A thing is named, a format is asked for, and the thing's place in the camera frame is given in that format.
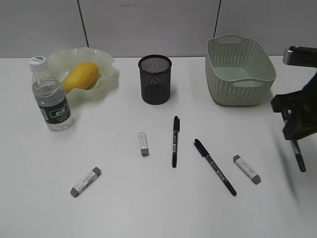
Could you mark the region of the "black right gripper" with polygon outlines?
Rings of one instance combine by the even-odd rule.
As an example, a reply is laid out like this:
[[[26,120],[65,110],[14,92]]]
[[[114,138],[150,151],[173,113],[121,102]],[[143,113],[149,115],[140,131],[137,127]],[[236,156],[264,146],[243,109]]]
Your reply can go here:
[[[290,46],[284,51],[283,63],[291,66],[317,67],[317,49]],[[283,128],[286,140],[300,140],[317,132],[317,74],[300,91],[277,94],[270,102],[275,113],[290,111]]]

